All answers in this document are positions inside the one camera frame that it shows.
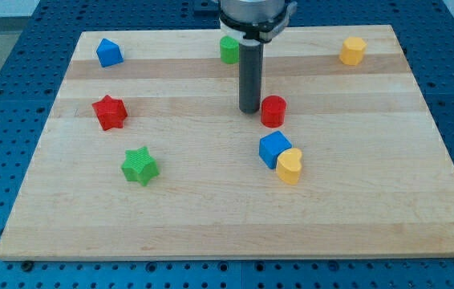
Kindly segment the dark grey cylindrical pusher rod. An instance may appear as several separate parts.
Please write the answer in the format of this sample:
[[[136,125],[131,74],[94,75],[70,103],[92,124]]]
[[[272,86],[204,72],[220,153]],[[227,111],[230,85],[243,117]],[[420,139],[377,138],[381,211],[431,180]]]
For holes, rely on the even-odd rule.
[[[261,103],[263,45],[239,46],[239,100],[244,113],[255,113]]]

